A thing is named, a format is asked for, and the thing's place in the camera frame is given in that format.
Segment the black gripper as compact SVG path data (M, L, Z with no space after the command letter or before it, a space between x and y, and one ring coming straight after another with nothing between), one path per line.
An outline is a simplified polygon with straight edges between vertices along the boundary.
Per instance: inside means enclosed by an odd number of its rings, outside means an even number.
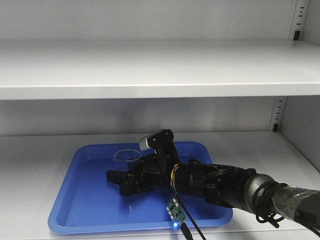
M119 186L121 196L129 197L135 194L151 192L157 187L171 189L170 174L179 158L170 154L161 158L156 153L148 154L128 172L109 170L106 180Z

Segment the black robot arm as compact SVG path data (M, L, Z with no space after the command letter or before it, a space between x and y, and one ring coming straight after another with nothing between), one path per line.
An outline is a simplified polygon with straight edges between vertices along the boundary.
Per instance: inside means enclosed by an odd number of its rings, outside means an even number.
M204 164L196 159L181 162L172 155L152 153L128 171L109 170L109 182L122 196L150 192L165 184L180 194L203 198L207 203L251 213L261 223L278 228L280 221L294 221L314 234L320 233L320 192L279 183L253 168Z

